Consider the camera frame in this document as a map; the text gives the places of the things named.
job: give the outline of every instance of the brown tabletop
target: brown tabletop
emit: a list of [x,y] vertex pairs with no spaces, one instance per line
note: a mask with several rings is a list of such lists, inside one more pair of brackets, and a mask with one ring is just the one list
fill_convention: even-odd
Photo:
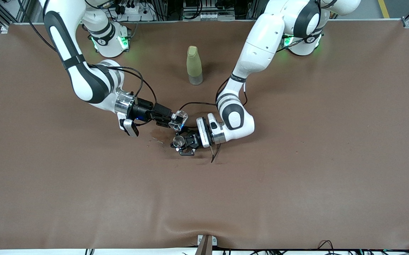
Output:
[[[212,102],[250,22],[140,24],[130,52],[159,103]],[[42,34],[45,29],[40,26]],[[181,157],[174,132],[140,137],[79,100],[29,26],[0,36],[0,249],[156,248],[213,234],[229,248],[409,248],[409,29],[330,22],[307,57],[278,53],[248,78],[254,134]],[[86,32],[89,63],[103,59]],[[204,82],[188,83],[196,45]],[[139,81],[127,76],[125,90]],[[141,97],[152,100],[148,89]],[[191,119],[213,107],[187,106]]]

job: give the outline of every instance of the black joint band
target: black joint band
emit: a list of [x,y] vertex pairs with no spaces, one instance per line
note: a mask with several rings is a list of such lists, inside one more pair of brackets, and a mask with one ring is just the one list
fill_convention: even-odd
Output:
[[238,102],[241,102],[241,100],[239,100],[239,98],[235,95],[235,94],[231,94],[231,93],[226,93],[226,94],[223,94],[223,95],[221,95],[220,97],[219,97],[219,99],[217,99],[217,101],[215,102],[215,104],[216,105],[219,105],[219,103],[220,103],[220,100],[222,100],[222,98],[224,98],[224,97],[227,97],[227,96],[231,96],[232,98],[230,98],[230,99],[228,99],[228,100],[237,100]]
[[93,36],[94,41],[97,42],[98,45],[102,45],[102,46],[108,45],[108,42],[115,35],[115,30],[116,30],[115,26],[113,24],[111,24],[111,23],[110,23],[110,26],[112,27],[112,29],[110,30],[110,32],[107,35],[104,35],[102,37]]
[[312,18],[319,13],[320,10],[318,8],[318,4],[314,1],[309,1],[297,16],[297,19],[294,23],[293,35],[299,38],[308,37],[310,35],[307,33],[308,25],[310,24]]
[[115,88],[115,84],[113,82],[113,78],[112,75],[110,74],[109,69],[102,64],[96,64],[96,68],[103,72],[105,77],[107,77],[108,81],[110,82],[110,91],[113,91],[113,89]]
[[78,65],[80,63],[83,63],[83,62],[85,62],[85,58],[84,58],[84,56],[82,54],[80,54],[80,55],[75,55],[75,56],[73,56],[71,58],[68,58],[67,60],[64,60],[63,61],[63,66],[64,66],[64,69],[67,70],[67,69],[69,69],[69,68],[71,68],[73,66],[76,66],[76,65]]
[[230,78],[232,80],[235,80],[235,81],[240,82],[240,83],[244,83],[247,80],[247,79],[241,78],[239,76],[235,76],[234,74],[231,74]]
[[321,27],[321,28],[317,28],[317,29],[315,29],[313,32],[312,32],[312,34],[315,34],[315,33],[321,33],[323,31],[323,28]]
[[332,0],[332,2],[330,2],[328,5],[326,5],[326,6],[321,6],[321,8],[322,8],[322,9],[330,8],[330,7],[334,6],[334,4],[335,4],[336,2],[337,2],[337,0]]
[[92,31],[92,30],[89,30],[88,29],[88,32],[90,32],[91,34],[103,34],[105,31],[107,31],[108,29],[110,28],[110,21],[107,23],[107,25],[103,28],[103,29],[101,29],[101,30],[99,30],[99,31]]

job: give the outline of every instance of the green indicator light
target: green indicator light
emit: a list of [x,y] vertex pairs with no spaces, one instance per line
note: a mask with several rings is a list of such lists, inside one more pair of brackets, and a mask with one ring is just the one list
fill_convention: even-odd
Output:
[[118,41],[120,42],[121,47],[123,49],[127,48],[127,39],[126,38],[118,36]]
[[91,41],[93,41],[94,48],[95,48],[96,50],[98,50],[98,49],[97,49],[97,45],[96,45],[96,41],[94,41],[94,38],[93,38],[93,37],[91,37]]
[[291,44],[292,37],[285,38],[285,47]]

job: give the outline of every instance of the black cable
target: black cable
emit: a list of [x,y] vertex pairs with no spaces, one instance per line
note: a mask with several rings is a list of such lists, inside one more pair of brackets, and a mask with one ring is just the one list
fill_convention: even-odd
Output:
[[150,119],[150,120],[148,120],[148,121],[145,121],[145,122],[143,122],[143,123],[140,123],[140,124],[135,123],[135,126],[143,126],[143,125],[146,125],[146,124],[150,123],[151,121],[152,121],[152,119]]
[[46,12],[46,10],[47,10],[47,5],[49,5],[49,2],[50,2],[50,0],[47,0],[47,1],[44,3],[44,7],[42,8],[42,18],[45,17],[45,12]]
[[292,47],[292,46],[298,45],[298,44],[299,44],[300,42],[302,42],[303,40],[304,40],[304,39],[302,38],[302,39],[297,40],[297,41],[295,41],[295,42],[291,42],[291,44],[290,44],[290,45],[285,46],[285,47],[283,47],[283,48],[281,48],[281,49],[277,50],[275,53],[277,53],[277,52],[279,52],[279,51],[282,51],[282,50],[285,50],[285,49],[288,49],[289,47]]
[[187,105],[189,105],[189,104],[205,104],[205,105],[213,105],[213,106],[215,106],[215,103],[188,102],[188,103],[185,103],[183,106],[181,106],[181,108],[179,108],[179,110],[182,110],[182,108],[184,108],[185,106],[187,106]]
[[150,10],[154,11],[154,13],[156,13],[158,16],[161,16],[163,21],[165,21],[164,18],[168,18],[167,16],[158,13],[155,6],[154,8],[152,8],[151,5],[149,5],[149,3],[145,2],[145,4],[148,5]]
[[225,85],[225,84],[227,84],[227,82],[230,80],[230,77],[228,77],[221,85],[220,85],[220,87],[217,89],[217,92],[215,93],[215,100],[216,100],[216,102],[217,102],[217,96],[219,95],[219,93],[220,93],[220,89]]
[[139,94],[140,91],[141,91],[141,88],[143,87],[143,76],[142,76],[142,74],[141,74],[137,69],[132,68],[132,67],[128,67],[128,66],[112,66],[112,67],[107,67],[107,68],[109,68],[109,69],[117,69],[117,70],[119,70],[119,71],[122,71],[122,69],[119,69],[119,68],[125,68],[125,69],[129,69],[129,70],[135,71],[135,72],[140,76],[140,77],[139,77],[139,79],[140,79],[140,87],[138,88],[137,92],[135,93],[135,97],[138,96],[138,94]]
[[[152,93],[152,95],[153,95],[153,97],[154,97],[154,102],[157,103],[157,97],[156,97],[156,93],[154,93],[154,89],[151,87],[151,85],[148,84],[148,82],[146,82],[146,81],[143,79],[143,77],[141,76],[141,74],[140,74],[139,71],[137,71],[136,69],[134,69],[134,68],[132,68],[132,67],[127,67],[127,66],[111,66],[111,67],[107,67],[107,68],[109,68],[109,69],[114,69],[114,70],[119,70],[119,71],[123,71],[123,72],[125,72],[125,73],[132,74],[133,76],[135,76],[135,77],[137,77],[138,79],[140,79],[140,80],[141,80],[144,84],[146,84],[146,86],[148,86],[148,88],[151,90],[151,93]],[[132,73],[132,72],[130,72],[130,71],[127,71],[127,70],[123,70],[123,69],[121,69],[121,68],[127,68],[127,69],[130,69],[130,70],[134,70],[134,71],[136,71],[139,75],[134,74],[134,73]]]
[[96,6],[90,5],[90,3],[88,3],[88,1],[87,1],[87,0],[85,0],[85,3],[86,3],[86,4],[88,4],[89,6],[91,6],[91,7],[95,8],[95,9],[100,9],[99,7],[96,7]]
[[320,242],[320,245],[318,246],[317,249],[320,249],[320,248],[323,247],[323,245],[325,245],[325,244],[329,244],[329,245],[331,246],[332,250],[334,250],[334,246],[332,245],[332,242],[331,242],[330,240],[323,240],[323,241],[321,241],[321,242]]
[[200,16],[201,11],[203,10],[203,2],[201,0],[197,0],[197,3],[199,3],[199,4],[197,5],[197,11],[196,11],[195,15],[193,15],[190,18],[186,18],[186,17],[183,16],[183,19],[195,19],[198,16]]
[[221,145],[222,145],[221,143],[219,143],[219,145],[217,145],[217,151],[215,152],[214,155],[212,155],[211,163],[214,162],[215,158],[217,157],[217,155],[218,155],[218,153],[219,153],[219,151],[220,151],[220,146],[221,146]]
[[245,106],[245,104],[247,104],[247,101],[248,101],[247,94],[245,93],[245,91],[244,91],[244,97],[245,97],[245,103],[243,103],[242,106]]
[[17,0],[17,2],[18,2],[18,5],[20,5],[20,8],[21,8],[23,14],[24,14],[25,17],[28,19],[28,23],[30,23],[30,26],[31,26],[31,28],[34,30],[34,32],[36,32],[36,34],[41,38],[41,40],[42,40],[48,47],[50,47],[52,50],[56,51],[55,47],[53,47],[52,45],[50,45],[50,43],[48,43],[48,42],[44,39],[44,37],[42,37],[42,35],[39,34],[39,31],[34,27],[33,23],[31,22],[30,17],[28,16],[28,14],[27,14],[25,8],[24,8],[23,5],[22,5],[22,2],[20,2],[20,0]]
[[112,21],[117,21],[116,18],[113,17],[112,13],[110,12],[110,9],[107,8],[108,14],[110,14],[110,17],[112,18]]
[[88,250],[90,250],[90,254],[89,254],[89,255],[93,255],[93,254],[94,254],[94,249],[85,249],[85,255],[88,255]]

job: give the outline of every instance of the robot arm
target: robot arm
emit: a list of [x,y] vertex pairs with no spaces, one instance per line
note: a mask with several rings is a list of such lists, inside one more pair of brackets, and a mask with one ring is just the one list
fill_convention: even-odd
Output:
[[340,16],[352,13],[360,4],[360,0],[321,0],[321,18],[318,27],[307,37],[293,37],[289,43],[295,43],[294,46],[288,47],[288,50],[298,56],[306,56],[318,47],[323,28],[329,20],[331,11]]
[[[271,63],[284,34],[304,39],[313,36],[314,33],[320,35],[329,11],[326,10],[323,16],[317,1],[322,1],[325,7],[332,11],[344,14],[355,10],[360,2],[360,0],[270,0],[265,12],[259,16],[250,31],[228,83],[217,96],[216,105],[223,122],[219,123],[212,113],[208,114],[209,125],[205,118],[197,119],[203,147],[239,139],[253,133],[255,123],[238,97],[240,90],[245,86],[250,74],[263,71]],[[187,143],[175,144],[174,140],[172,146],[181,153],[185,149],[182,147],[183,144]]]
[[[212,113],[208,114],[211,139],[202,139],[203,147],[214,143],[239,139],[253,133],[252,115],[242,105],[238,95],[247,77],[263,71],[271,63],[284,34],[285,23],[279,13],[263,13],[253,25],[240,57],[225,88],[219,93],[216,105],[223,123],[218,123]],[[198,118],[200,137],[206,136],[205,120]]]
[[44,7],[44,23],[67,71],[75,94],[91,105],[117,114],[120,129],[138,136],[135,119],[155,120],[159,126],[180,129],[185,114],[172,114],[169,108],[151,103],[122,90],[124,73],[111,69],[118,63],[106,59],[89,67],[75,38],[78,24],[83,20],[105,55],[119,55],[123,45],[117,36],[119,24],[109,22],[102,10],[87,7],[84,0],[40,0]]

